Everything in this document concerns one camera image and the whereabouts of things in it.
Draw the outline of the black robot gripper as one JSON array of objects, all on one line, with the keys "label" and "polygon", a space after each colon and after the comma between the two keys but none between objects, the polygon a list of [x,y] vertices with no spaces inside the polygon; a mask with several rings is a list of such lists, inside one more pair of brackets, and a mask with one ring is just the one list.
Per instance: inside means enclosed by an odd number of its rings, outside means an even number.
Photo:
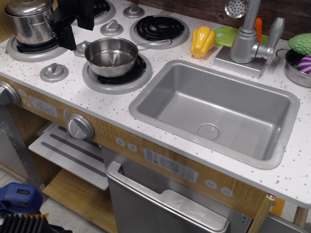
[{"label": "black robot gripper", "polygon": [[60,47],[76,50],[71,24],[77,20],[80,28],[92,31],[94,28],[94,0],[58,0],[57,10],[61,20],[49,18],[53,37]]}]

